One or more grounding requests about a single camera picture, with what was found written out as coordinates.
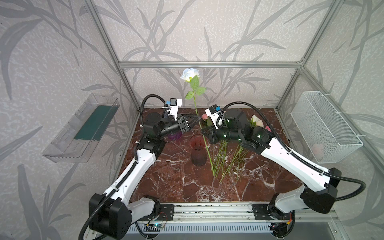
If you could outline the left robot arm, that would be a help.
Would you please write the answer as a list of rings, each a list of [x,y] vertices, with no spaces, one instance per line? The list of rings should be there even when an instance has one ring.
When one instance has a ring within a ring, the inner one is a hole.
[[[145,216],[159,215],[160,203],[153,197],[143,197],[138,201],[130,199],[147,170],[161,155],[166,137],[176,133],[187,133],[201,120],[193,114],[179,114],[180,99],[165,101],[162,97],[150,94],[142,101],[141,109],[149,98],[163,102],[163,113],[152,113],[143,117],[139,112],[142,135],[134,148],[134,157],[123,173],[103,194],[94,194],[89,201],[89,218],[81,228],[79,239],[84,239],[87,229],[101,234],[98,238],[122,239],[130,226]]]

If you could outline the red smoky glass vase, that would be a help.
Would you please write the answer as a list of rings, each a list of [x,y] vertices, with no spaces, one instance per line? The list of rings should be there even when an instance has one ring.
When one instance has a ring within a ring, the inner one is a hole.
[[[202,135],[194,135],[190,138],[191,162],[195,166],[203,166],[207,162],[207,151]]]

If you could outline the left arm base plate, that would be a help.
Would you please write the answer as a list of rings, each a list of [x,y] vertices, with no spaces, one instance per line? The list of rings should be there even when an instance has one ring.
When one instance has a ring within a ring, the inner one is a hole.
[[[172,221],[175,213],[175,205],[173,204],[157,204],[150,218],[155,218],[160,221]]]

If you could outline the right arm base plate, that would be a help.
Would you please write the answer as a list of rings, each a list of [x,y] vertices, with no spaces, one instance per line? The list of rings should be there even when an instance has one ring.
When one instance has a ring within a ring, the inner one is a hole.
[[[288,221],[291,219],[291,214],[283,213],[274,205],[269,204],[252,204],[252,212],[255,220],[264,221]]]

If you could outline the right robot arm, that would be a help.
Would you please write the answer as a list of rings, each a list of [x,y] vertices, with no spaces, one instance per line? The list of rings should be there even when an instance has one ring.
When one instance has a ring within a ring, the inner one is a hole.
[[[277,163],[303,183],[295,190],[273,196],[267,208],[273,218],[301,209],[327,214],[335,202],[351,199],[365,190],[365,182],[342,177],[338,169],[323,168],[288,147],[259,109],[251,106],[258,115],[248,119],[243,111],[231,106],[221,109],[213,105],[205,110],[212,124],[202,132],[210,143],[236,142]]]

